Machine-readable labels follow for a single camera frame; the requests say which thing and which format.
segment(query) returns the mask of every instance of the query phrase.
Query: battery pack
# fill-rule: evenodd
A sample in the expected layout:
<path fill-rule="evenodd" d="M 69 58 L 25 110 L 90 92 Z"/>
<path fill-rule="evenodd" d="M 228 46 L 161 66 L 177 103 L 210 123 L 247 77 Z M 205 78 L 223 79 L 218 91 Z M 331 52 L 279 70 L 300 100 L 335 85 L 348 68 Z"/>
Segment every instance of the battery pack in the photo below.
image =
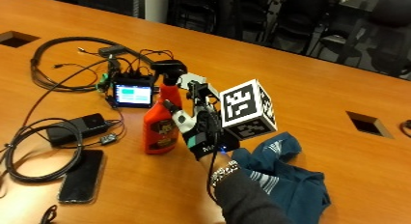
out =
<path fill-rule="evenodd" d="M 101 114 L 98 113 L 73 119 L 69 122 L 70 123 L 60 122 L 60 123 L 53 124 L 53 126 L 64 126 L 73 130 L 75 130 L 74 128 L 75 126 L 77 129 L 81 131 L 83 138 L 87 138 L 87 137 L 91 137 L 94 135 L 103 133 L 109 128 L 107 124 L 103 121 Z M 48 128 L 46 133 L 48 133 L 49 141 L 53 147 L 75 141 L 74 134 L 72 133 L 72 131 L 69 131 L 65 128 L 60 128 L 60 127 Z"/>

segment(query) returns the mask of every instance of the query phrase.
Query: white cube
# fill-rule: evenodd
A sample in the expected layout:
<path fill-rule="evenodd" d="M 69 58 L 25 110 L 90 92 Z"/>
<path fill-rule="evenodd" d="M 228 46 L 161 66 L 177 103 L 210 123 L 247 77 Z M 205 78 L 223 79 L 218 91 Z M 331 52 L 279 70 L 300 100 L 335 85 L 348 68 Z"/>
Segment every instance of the white cube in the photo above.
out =
<path fill-rule="evenodd" d="M 252 79 L 219 93 L 222 127 L 239 139 L 278 130 L 268 94 Z"/>

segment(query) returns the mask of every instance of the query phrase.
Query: smartphone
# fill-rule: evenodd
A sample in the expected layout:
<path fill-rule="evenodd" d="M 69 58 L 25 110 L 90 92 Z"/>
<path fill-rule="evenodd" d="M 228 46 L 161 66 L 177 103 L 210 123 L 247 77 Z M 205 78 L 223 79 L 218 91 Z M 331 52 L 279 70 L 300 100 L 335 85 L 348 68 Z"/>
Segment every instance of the smartphone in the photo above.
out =
<path fill-rule="evenodd" d="M 103 168 L 102 150 L 82 150 L 79 162 L 66 172 L 57 200 L 64 204 L 86 204 L 94 199 Z"/>

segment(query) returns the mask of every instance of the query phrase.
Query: black glove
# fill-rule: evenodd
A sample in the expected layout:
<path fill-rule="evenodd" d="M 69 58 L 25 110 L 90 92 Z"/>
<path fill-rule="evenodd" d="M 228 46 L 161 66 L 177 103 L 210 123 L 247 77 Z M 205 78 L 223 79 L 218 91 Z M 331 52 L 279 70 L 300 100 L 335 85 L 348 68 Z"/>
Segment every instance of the black glove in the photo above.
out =
<path fill-rule="evenodd" d="M 182 138 L 197 160 L 214 151 L 215 135 L 218 135 L 219 121 L 211 108 L 195 106 L 194 116 L 181 110 L 170 101 L 163 106 L 171 114 L 171 119 L 182 133 Z"/>

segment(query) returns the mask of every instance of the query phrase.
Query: blue towel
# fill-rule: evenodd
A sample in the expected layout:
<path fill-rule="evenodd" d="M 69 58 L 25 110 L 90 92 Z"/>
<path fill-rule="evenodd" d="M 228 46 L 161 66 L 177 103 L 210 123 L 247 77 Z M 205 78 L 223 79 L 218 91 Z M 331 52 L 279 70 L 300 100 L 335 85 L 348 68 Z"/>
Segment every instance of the blue towel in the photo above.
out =
<path fill-rule="evenodd" d="M 244 148 L 234 150 L 232 159 L 250 178 L 259 182 L 291 222 L 318 224 L 330 198 L 323 173 L 286 163 L 300 151 L 296 139 L 284 132 L 260 143 L 252 153 Z"/>

